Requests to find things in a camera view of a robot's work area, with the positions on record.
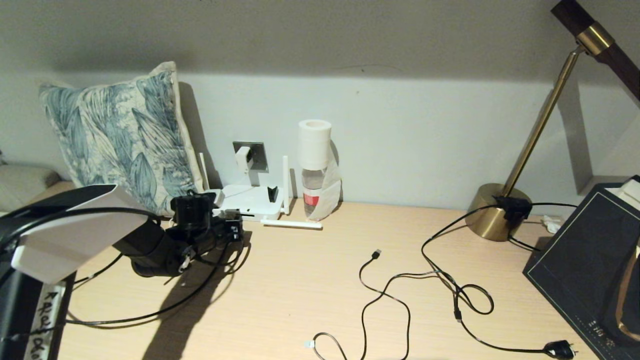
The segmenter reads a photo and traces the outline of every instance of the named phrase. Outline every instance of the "red label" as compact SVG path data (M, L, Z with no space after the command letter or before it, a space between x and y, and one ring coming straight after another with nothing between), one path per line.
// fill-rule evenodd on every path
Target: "red label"
M305 196L305 204L311 205L311 206L318 205L318 199L320 199L320 196L311 196L307 194L304 194L304 196Z

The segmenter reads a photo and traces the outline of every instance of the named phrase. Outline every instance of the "white sticker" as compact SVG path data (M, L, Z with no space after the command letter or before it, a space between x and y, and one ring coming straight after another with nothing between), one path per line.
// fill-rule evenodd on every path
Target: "white sticker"
M38 299L38 307L33 315L33 323L31 323L31 331L48 329L56 325L60 304L65 295L65 281L56 284L43 284ZM29 337L27 349L24 352L24 360L44 360L49 358L51 349L51 341L53 340L53 331L43 332L41 334Z

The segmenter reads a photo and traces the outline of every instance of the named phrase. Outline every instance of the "toilet paper roll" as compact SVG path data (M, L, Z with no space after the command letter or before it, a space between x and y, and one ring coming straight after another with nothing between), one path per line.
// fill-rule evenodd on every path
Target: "toilet paper roll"
M298 123L298 162L307 170L322 170L329 164L331 123L302 120Z

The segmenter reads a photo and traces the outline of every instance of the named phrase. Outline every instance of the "brass lamp stand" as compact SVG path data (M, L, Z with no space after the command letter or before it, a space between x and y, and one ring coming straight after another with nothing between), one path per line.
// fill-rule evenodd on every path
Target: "brass lamp stand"
M469 211L487 205L495 205L495 196L518 197L527 199L531 202L530 198L524 192L515 188L515 184L518 181L518 178L522 173L522 169L527 163L536 142L538 142L540 134L542 134L551 112L556 106L558 97L560 96L560 93L564 88L564 84L573 70L575 62L578 60L578 56L580 53L585 51L589 55L597 58L600 53L608 50L615 43L614 39L597 22L593 22L592 25L584 31L581 31L576 36L576 41L578 43L578 48L572 51L564 62L564 66L560 71L560 75L558 76L554 89L545 102L542 112L540 113L540 117L538 117L538 120L529 135L529 139L518 157L518 161L516 161L511 174L507 178L506 184L484 184L480 186L476 193L476 197L469 206ZM504 218L504 215L504 209L488 208L470 215L466 220L469 228L481 237L493 241L507 241L509 234L514 233L520 226L520 223L510 224Z

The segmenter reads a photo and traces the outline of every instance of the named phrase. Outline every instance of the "desk lamp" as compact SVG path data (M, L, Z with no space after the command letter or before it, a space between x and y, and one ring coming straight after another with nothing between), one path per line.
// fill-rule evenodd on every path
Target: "desk lamp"
M564 62L563 68L551 95L544 103L542 112L536 121L529 139L524 145L518 160L516 161L505 184L484 184L478 188L476 197L472 201L469 211L483 206L497 205L496 197L530 198L515 188L515 184L522 173L536 142L540 138L543 129L553 111L558 98L563 90L566 80L569 78L578 56L585 52L599 63L608 65L613 72L631 91L631 94L640 101L640 70L629 57L616 44L613 37L598 23L593 20L585 9L576 0L562 0L551 12L575 37L578 47L573 50ZM476 234L493 241L507 241L510 233L514 233L522 223L522 219L507 221L504 208L488 208L480 210L467 217L467 225Z

